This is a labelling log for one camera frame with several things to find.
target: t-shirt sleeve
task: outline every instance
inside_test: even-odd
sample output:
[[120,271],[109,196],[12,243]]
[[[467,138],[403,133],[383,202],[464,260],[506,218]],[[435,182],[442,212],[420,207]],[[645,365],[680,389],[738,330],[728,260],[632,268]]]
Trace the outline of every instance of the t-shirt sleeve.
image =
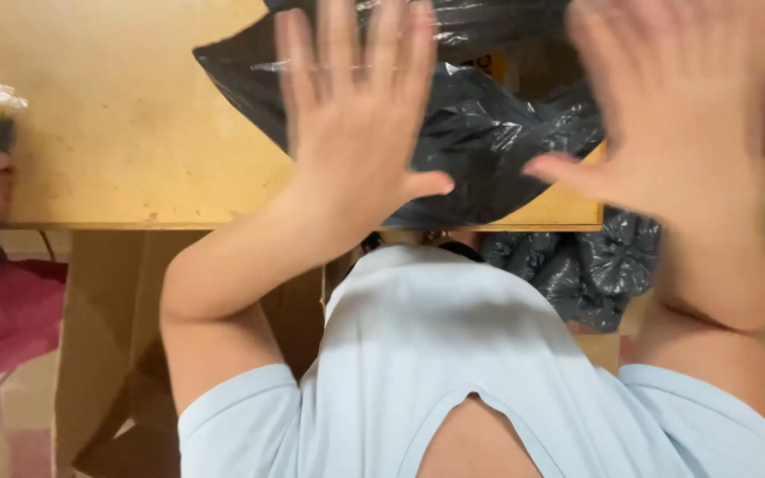
[[619,379],[694,476],[765,476],[765,418],[722,389],[673,370],[623,366]]
[[263,366],[223,382],[178,419],[182,476],[293,475],[299,416],[300,391],[285,364]]

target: cardboard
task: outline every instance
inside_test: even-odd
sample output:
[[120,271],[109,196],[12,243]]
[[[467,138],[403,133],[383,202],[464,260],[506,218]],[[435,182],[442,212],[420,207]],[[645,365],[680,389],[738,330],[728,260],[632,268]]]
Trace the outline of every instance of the cardboard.
[[[175,477],[176,413],[158,328],[170,260],[205,232],[73,234],[54,404],[56,478]],[[321,272],[263,299],[286,362],[301,376],[323,334]]]

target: yellow label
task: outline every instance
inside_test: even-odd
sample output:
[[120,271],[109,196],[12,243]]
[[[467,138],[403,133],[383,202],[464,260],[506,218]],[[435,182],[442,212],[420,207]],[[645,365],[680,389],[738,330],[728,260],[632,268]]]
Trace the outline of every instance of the yellow label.
[[486,54],[477,59],[466,61],[462,65],[479,68],[499,83],[503,83],[506,74],[506,60],[501,52]]

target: light blue t-shirt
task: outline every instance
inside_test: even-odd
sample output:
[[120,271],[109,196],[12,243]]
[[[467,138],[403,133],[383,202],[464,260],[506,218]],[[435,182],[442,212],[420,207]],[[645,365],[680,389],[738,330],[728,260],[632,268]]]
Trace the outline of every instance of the light blue t-shirt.
[[333,293],[318,360],[231,378],[179,418],[186,478],[414,478],[477,392],[545,478],[765,478],[765,419],[676,372],[590,364],[536,289],[431,247],[364,257]]

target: pink fabric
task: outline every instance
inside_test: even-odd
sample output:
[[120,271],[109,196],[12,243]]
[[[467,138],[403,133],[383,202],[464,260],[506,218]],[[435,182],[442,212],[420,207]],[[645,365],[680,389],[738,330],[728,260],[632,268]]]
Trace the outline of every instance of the pink fabric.
[[0,265],[0,373],[58,347],[66,272],[41,260]]

